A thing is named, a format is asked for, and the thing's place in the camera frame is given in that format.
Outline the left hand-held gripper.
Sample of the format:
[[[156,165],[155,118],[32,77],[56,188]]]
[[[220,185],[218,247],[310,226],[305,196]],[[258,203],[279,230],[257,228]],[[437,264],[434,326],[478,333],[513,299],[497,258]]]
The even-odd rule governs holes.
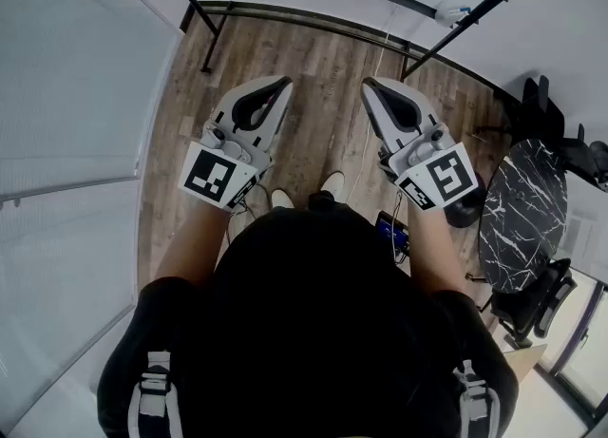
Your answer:
[[[293,94],[289,76],[259,77],[229,90],[190,143],[178,188],[232,211],[274,162],[269,154]]]

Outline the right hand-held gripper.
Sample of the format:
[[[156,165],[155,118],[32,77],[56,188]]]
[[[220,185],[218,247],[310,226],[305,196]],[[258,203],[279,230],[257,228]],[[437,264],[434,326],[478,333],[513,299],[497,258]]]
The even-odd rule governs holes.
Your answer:
[[[464,145],[453,140],[420,91],[367,77],[361,96],[383,144],[380,168],[420,210],[444,208],[479,186]]]

